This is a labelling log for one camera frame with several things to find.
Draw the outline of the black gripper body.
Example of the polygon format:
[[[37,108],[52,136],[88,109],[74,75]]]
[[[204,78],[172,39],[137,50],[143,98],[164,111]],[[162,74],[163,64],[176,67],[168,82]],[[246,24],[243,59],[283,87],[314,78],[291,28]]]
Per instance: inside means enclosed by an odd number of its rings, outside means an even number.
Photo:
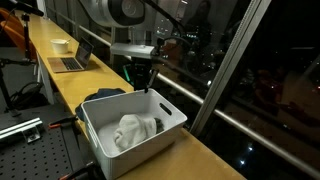
[[[133,86],[135,91],[147,89],[151,67],[151,61],[142,58],[133,58],[131,62],[123,66],[126,81]]]

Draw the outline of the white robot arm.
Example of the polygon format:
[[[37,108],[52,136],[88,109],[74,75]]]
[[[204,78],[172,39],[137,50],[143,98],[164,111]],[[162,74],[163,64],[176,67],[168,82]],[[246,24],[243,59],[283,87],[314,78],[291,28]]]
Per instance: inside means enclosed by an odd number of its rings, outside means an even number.
[[[130,56],[134,89],[148,89],[152,85],[151,59],[159,54],[162,43],[171,37],[173,30],[178,37],[183,34],[183,25],[173,17],[178,0],[80,0],[80,3],[100,26],[133,29],[131,42],[115,42],[110,51]]]

